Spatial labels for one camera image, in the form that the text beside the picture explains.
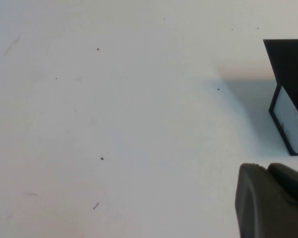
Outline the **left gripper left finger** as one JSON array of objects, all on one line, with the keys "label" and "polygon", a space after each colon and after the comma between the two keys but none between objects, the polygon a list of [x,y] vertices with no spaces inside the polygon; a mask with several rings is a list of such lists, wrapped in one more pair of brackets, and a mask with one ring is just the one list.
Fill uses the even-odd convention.
[{"label": "left gripper left finger", "polygon": [[239,168],[235,210],[242,238],[298,238],[298,202],[264,168]]}]

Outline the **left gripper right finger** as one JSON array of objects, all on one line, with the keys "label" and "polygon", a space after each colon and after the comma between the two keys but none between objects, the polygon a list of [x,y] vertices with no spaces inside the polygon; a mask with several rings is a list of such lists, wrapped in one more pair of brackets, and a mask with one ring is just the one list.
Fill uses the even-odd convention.
[{"label": "left gripper right finger", "polygon": [[298,202],[298,172],[281,163],[272,163],[268,172],[277,183]]}]

